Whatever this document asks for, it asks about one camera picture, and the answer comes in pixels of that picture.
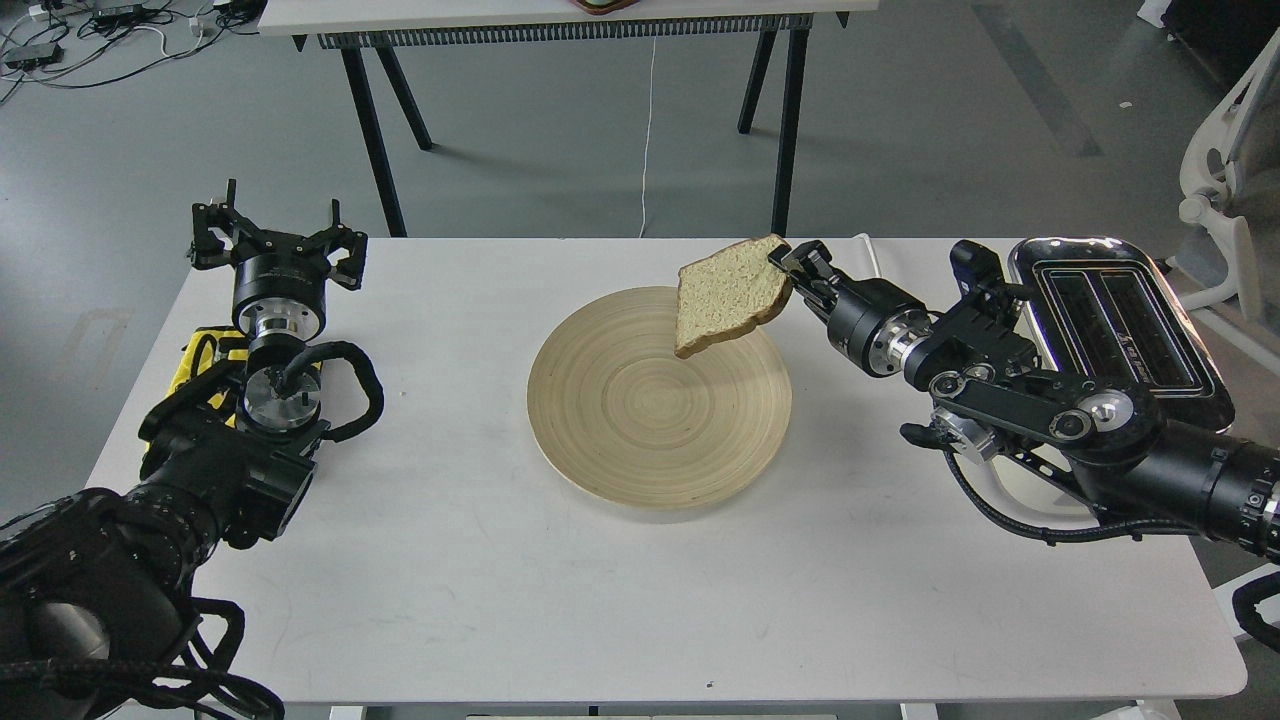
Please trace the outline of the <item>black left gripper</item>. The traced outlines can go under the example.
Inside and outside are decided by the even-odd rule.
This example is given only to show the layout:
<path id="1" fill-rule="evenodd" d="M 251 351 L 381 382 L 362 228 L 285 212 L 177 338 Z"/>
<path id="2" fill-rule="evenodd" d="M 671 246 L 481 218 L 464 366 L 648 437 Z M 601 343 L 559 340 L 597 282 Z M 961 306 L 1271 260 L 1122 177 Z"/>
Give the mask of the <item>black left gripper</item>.
<path id="1" fill-rule="evenodd" d="M 364 283 L 369 236 L 340 218 L 330 200 L 330 225 L 310 236 L 268 232 L 236 209 L 237 179 L 221 201 L 195 202 L 189 264 L 196 270 L 236 269 L 232 322 L 248 338 L 285 333 L 312 340 L 325 327 L 325 281 L 348 291 Z"/>

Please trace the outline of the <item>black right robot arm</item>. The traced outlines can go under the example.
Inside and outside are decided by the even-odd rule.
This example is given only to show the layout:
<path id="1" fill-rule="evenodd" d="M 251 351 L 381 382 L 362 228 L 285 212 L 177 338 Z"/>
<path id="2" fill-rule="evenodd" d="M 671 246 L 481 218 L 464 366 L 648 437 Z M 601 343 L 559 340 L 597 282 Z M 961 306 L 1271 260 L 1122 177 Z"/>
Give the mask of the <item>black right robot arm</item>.
<path id="1" fill-rule="evenodd" d="M 941 451 L 992 523 L 1046 544 L 1203 536 L 1277 561 L 1277 451 L 1229 434 L 1221 377 L 1138 247 L 1024 240 L 1004 272 L 996 252 L 961 240 L 950 252 L 960 299 L 946 313 L 831 260 L 819 241 L 769 255 L 845 357 L 932 397 L 931 421 L 901 436 Z M 1010 518 L 957 455 L 1011 460 L 1087 506 L 1096 525 Z"/>

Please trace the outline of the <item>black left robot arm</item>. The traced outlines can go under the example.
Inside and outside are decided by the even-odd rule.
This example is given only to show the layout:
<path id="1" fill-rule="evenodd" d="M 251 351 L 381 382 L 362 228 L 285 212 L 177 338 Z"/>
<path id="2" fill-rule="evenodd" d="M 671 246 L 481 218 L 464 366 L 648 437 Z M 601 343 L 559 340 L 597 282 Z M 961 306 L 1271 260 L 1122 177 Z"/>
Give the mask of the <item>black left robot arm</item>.
<path id="1" fill-rule="evenodd" d="M 369 237 L 332 202 L 312 234 L 264 229 L 220 202 L 192 208 L 193 269 L 230 266 L 230 325 L 188 350 L 187 377 L 140 424 L 140 483 L 93 487 L 3 525 L 3 716 L 100 719 L 134 701 L 196 717 L 282 719 L 236 675 L 244 611 L 201 598 L 220 544 L 288 527 L 326 442 L 380 419 L 385 395 L 357 345 L 319 342 L 328 283 L 362 284 Z"/>

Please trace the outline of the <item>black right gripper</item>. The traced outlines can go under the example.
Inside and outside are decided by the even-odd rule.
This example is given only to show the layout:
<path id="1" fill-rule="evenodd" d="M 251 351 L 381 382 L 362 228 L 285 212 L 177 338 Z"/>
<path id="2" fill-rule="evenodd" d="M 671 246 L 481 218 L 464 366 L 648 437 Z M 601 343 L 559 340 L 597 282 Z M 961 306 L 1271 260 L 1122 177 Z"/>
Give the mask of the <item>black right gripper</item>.
<path id="1" fill-rule="evenodd" d="M 768 254 L 771 265 L 826 322 L 833 348 L 874 378 L 901 372 L 911 350 L 932 334 L 924 304 L 883 278 L 850 281 L 831 260 L 819 240 L 780 243 Z"/>

